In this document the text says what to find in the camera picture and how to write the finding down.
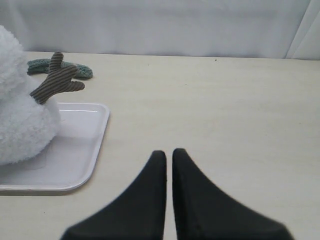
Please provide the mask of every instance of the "plastic tray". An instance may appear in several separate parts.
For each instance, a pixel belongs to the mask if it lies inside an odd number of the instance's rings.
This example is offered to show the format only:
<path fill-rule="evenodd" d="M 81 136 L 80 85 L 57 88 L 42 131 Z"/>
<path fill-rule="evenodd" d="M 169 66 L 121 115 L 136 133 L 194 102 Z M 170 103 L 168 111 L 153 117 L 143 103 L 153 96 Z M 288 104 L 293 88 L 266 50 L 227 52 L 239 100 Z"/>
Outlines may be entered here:
<path fill-rule="evenodd" d="M 61 130 L 37 157 L 0 166 L 0 192 L 61 192 L 92 175 L 110 111 L 97 103 L 59 103 Z"/>

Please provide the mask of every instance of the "striped antler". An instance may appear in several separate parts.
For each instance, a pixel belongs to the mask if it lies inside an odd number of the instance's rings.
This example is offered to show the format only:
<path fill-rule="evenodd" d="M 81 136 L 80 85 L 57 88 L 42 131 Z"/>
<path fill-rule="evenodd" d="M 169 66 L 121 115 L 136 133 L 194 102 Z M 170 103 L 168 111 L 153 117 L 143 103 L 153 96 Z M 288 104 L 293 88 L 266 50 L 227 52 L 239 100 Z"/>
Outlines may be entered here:
<path fill-rule="evenodd" d="M 55 94 L 76 92 L 85 88 L 83 82 L 72 81 L 72 78 L 77 73 L 77 66 L 61 67 L 63 59 L 64 55 L 61 52 L 53 54 L 49 64 L 48 76 L 39 87 L 30 93 L 30 96 L 38 104 L 45 104 Z"/>

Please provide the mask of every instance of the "tray rim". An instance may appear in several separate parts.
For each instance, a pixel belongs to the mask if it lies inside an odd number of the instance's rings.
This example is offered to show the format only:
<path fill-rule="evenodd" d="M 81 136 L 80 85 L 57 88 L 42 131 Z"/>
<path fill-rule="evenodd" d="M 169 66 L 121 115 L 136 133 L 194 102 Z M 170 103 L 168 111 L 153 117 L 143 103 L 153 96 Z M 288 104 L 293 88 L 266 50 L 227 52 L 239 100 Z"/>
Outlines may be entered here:
<path fill-rule="evenodd" d="M 106 133 L 108 121 L 110 118 L 110 109 L 108 106 L 106 106 L 103 103 L 97 103 L 97 102 L 57 102 L 58 106 L 61 105 L 90 105 L 90 106 L 99 106 L 105 110 L 105 114 L 102 118 L 102 123 L 100 128 L 98 128 L 98 131 L 101 132 L 101 134 L 97 138 L 97 144 L 95 145 L 93 149 L 93 153 L 91 156 L 91 161 L 89 163 L 88 169 L 86 170 L 85 174 L 79 178 L 77 181 L 71 184 L 67 185 L 61 185 L 59 187 L 51 186 L 51 185 L 33 185 L 31 187 L 26 187 L 25 185 L 12 185 L 12 184 L 0 184 L 0 193 L 3 194 L 5 192 L 25 192 L 25 193 L 36 193 L 36 192 L 71 192 L 82 185 L 84 185 L 93 175 L 93 172 L 95 170 L 95 166 L 98 160 L 98 156 L 100 153 L 101 146 L 103 144 L 104 136 Z"/>

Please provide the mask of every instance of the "white curtain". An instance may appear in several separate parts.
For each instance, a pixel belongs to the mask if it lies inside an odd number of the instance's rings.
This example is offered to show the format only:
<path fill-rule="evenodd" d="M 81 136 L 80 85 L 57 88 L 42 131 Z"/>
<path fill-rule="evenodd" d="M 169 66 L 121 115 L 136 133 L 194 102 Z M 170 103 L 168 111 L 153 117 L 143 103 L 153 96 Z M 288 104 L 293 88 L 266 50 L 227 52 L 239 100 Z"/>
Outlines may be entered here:
<path fill-rule="evenodd" d="M 320 0 L 0 0 L 27 51 L 320 59 Z"/>

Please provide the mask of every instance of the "white plush toy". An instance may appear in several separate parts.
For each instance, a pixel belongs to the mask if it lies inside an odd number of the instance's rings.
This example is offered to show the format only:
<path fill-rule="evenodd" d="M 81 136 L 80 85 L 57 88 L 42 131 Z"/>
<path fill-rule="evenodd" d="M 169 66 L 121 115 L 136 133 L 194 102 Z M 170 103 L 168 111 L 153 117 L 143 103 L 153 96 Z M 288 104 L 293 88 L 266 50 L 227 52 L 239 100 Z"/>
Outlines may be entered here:
<path fill-rule="evenodd" d="M 28 61 L 14 35 L 0 25 L 0 165 L 38 155 L 56 136 L 60 113 L 53 95 L 85 88 L 72 81 L 77 67 L 61 67 L 56 52 L 43 83 L 27 74 Z"/>

